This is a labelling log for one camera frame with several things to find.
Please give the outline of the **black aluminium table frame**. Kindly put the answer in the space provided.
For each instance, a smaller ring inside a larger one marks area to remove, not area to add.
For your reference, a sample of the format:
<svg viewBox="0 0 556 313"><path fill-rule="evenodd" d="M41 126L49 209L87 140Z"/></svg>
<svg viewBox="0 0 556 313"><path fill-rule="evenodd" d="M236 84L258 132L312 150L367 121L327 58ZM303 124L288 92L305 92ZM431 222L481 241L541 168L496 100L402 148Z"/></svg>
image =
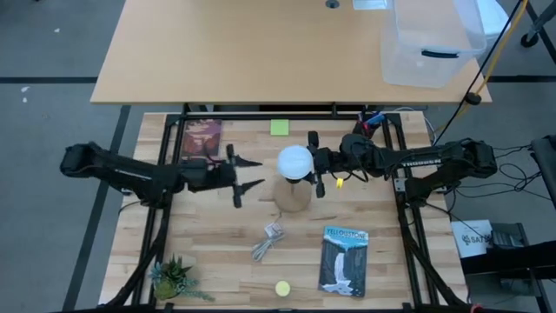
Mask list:
<svg viewBox="0 0 556 313"><path fill-rule="evenodd" d="M355 118L290 119L288 136L272 136L270 120L285 118L250 113L247 120L223 113L231 120L222 121L220 141L221 156L225 155L225 145L232 143L240 156L263 163L238 169L242 183L266 179L242 197L242 208L234 208L230 189L195 194L186 191L174 197L163 259L182 256L185 265L193 265L189 276L200 281L199 289L215 298L205 302L177 297L169 300L174 308L372 310L400 309L403 303L412 303L394 188L383 178L370 177L368 183L351 178L337 189L332 177L323 177L326 196L317 199L311 189L313 199L307 210L284 213L278 222L285 237L260 262L253 261L252 247L266 237L264 227L279 216L272 198L278 153L289 145L306 145L311 130L319 132L321 147L337 150L341 137L354 127ZM434 267L464 300L468 291L448 216L424 207L421 217ZM147 220L148 209L138 204L119 216L99 304L115 297L136 268ZM327 225L369 234L363 298L318 290L322 232ZM282 280L291 286L285 297L275 293L275 284Z"/></svg>

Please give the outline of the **clear plastic storage bin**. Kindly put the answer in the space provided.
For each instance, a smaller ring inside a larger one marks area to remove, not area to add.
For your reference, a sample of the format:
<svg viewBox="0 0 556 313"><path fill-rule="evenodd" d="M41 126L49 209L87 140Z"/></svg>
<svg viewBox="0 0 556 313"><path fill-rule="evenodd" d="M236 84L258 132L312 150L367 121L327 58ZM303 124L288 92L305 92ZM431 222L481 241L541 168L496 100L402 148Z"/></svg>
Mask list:
<svg viewBox="0 0 556 313"><path fill-rule="evenodd" d="M441 88L487 40L477 0L386 0L381 72L386 83Z"/></svg>

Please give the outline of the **Yellowstone waterfall book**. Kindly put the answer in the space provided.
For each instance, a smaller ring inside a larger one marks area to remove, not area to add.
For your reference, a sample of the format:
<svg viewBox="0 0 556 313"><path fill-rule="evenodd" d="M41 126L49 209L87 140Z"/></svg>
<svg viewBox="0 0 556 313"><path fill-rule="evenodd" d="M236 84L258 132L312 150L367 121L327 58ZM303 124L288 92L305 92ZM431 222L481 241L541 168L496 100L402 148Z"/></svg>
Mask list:
<svg viewBox="0 0 556 313"><path fill-rule="evenodd" d="M318 289L363 298L366 294L368 240L366 231L326 226Z"/></svg>

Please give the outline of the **white lightbulb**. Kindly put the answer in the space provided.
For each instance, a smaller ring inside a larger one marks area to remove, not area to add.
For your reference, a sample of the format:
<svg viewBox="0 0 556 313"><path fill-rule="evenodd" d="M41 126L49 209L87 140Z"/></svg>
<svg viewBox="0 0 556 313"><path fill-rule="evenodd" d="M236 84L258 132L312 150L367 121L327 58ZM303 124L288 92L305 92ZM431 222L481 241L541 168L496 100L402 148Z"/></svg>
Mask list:
<svg viewBox="0 0 556 313"><path fill-rule="evenodd" d="M312 172L313 167L313 156L304 146L288 146L277 157L278 173L290 180L302 179Z"/></svg>

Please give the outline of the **wooden base lamp black socket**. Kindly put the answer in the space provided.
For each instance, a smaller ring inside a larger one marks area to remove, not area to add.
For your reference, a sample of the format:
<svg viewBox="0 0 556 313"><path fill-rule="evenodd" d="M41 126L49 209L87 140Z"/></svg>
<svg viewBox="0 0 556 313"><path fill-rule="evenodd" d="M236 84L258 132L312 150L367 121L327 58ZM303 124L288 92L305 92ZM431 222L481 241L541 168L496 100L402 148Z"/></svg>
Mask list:
<svg viewBox="0 0 556 313"><path fill-rule="evenodd" d="M312 185L305 181L290 181L275 175L272 197L281 212L297 213L306 210L312 199Z"/></svg>

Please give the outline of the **black padded object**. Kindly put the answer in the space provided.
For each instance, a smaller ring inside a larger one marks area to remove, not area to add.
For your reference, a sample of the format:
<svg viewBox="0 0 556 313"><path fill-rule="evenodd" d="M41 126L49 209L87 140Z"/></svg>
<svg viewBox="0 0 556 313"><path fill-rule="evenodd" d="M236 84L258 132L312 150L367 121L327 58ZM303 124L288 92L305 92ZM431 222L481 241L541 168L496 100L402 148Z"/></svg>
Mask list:
<svg viewBox="0 0 556 313"><path fill-rule="evenodd" d="M556 209L556 135L531 141L532 157L538 164L548 194Z"/></svg>

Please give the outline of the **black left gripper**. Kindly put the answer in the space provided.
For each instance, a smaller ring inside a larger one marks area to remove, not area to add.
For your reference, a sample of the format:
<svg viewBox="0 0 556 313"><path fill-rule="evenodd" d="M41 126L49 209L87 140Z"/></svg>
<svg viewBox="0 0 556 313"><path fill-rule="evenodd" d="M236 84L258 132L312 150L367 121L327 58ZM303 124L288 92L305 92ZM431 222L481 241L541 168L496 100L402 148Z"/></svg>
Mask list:
<svg viewBox="0 0 556 313"><path fill-rule="evenodd" d="M241 208L241 195L263 183L264 179L238 184L235 166L240 168L262 166L262 163L246 160L235 156L234 146L226 147L226 159L216 163L209 163L207 159L193 159L180 163L180 175L186 188L190 192L201 192L231 187L233 204Z"/></svg>

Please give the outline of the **black mesh pen holder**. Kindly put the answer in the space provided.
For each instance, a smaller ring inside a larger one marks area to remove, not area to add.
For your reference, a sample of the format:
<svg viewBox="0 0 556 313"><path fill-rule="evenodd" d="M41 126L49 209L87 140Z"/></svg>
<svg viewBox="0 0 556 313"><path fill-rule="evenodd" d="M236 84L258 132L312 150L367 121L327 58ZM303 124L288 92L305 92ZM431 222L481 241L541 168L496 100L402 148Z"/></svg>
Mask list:
<svg viewBox="0 0 556 313"><path fill-rule="evenodd" d="M361 136L365 136L365 137L371 138L371 137L374 135L374 133L380 128L381 123L368 125L369 130L368 130L368 132L365 132L365 131L362 129L361 124L360 124L360 121L359 121L359 122L357 122L357 123L355 124L355 126L354 126L354 128L353 128L353 130L352 130L352 133L353 133L353 134L356 134L356 135L361 135Z"/></svg>

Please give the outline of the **white plastic object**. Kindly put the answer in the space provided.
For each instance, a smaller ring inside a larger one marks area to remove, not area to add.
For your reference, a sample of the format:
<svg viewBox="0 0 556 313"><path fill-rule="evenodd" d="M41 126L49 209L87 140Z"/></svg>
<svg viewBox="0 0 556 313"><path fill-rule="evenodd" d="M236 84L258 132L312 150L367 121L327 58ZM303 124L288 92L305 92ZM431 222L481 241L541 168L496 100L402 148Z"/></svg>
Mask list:
<svg viewBox="0 0 556 313"><path fill-rule="evenodd" d="M497 0L476 0L476 2L486 38L486 50L490 50L499 35L505 31L508 15Z"/></svg>

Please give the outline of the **small artificial succulent plant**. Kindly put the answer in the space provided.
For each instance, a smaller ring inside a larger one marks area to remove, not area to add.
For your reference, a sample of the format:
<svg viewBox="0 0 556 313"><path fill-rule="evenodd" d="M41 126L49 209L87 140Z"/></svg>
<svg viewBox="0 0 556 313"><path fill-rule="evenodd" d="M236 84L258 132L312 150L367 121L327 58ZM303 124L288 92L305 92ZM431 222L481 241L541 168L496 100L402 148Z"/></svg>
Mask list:
<svg viewBox="0 0 556 313"><path fill-rule="evenodd" d="M200 281L188 277L191 266L183 264L182 256L173 255L168 262L156 262L150 271L150 278L154 291L154 298L166 301L180 296L202 299L214 302L210 294L199 290Z"/></svg>

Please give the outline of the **chair base with caster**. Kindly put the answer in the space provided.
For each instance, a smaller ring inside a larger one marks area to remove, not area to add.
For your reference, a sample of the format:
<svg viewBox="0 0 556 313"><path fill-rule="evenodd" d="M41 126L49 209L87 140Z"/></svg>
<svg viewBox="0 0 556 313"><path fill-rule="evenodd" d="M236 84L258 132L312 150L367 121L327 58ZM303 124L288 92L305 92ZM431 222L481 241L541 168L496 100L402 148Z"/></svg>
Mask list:
<svg viewBox="0 0 556 313"><path fill-rule="evenodd" d="M556 17L556 0L552 0L539 16L533 12L531 4L526 5L526 12L532 19L532 25L520 39L520 44L524 48L531 48L539 41L539 33L544 25Z"/></svg>

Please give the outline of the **white printed box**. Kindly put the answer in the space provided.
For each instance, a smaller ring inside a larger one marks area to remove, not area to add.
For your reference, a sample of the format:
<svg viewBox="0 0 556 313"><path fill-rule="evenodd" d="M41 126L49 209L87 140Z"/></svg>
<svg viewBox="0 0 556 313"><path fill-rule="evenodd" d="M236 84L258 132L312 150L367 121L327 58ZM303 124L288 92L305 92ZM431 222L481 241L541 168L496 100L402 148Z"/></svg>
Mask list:
<svg viewBox="0 0 556 313"><path fill-rule="evenodd" d="M451 222L460 258L484 255L492 248L492 225L488 220Z"/></svg>

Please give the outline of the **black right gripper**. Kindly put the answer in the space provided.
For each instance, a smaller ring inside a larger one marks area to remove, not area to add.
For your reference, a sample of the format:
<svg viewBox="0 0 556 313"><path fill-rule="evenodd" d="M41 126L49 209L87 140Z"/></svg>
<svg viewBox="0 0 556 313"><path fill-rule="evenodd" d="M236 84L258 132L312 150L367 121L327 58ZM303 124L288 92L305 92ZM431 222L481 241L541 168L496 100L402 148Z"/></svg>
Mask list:
<svg viewBox="0 0 556 313"><path fill-rule="evenodd" d="M315 186L316 196L323 198L326 194L325 185L322 181L324 174L333 174L335 172L344 171L342 167L341 154L333 152L329 148L319 147L319 135L316 131L308 132L309 152L313 156L313 171L308 172L302 180L307 181Z"/></svg>

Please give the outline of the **black equipment stand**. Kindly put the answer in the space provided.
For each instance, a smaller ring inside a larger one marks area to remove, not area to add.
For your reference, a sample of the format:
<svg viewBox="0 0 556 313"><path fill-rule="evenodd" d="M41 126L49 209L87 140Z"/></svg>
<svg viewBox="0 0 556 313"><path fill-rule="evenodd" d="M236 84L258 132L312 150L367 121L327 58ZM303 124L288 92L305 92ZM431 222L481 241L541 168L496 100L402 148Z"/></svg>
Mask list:
<svg viewBox="0 0 556 313"><path fill-rule="evenodd" d="M553 313L542 281L556 282L556 240L531 244L521 223L495 223L491 235L486 254L462 259L464 273L528 280L540 313Z"/></svg>

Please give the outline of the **light wooden desk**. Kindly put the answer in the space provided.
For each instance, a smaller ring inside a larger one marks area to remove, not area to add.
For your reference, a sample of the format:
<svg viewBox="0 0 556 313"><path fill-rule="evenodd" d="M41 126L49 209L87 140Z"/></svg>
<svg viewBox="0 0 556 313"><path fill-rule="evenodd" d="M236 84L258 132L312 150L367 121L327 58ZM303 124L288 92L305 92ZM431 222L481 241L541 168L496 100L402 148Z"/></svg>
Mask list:
<svg viewBox="0 0 556 313"><path fill-rule="evenodd" d="M468 62L439 89L381 75L384 13L324 0L126 0L94 104L458 102Z"/></svg>

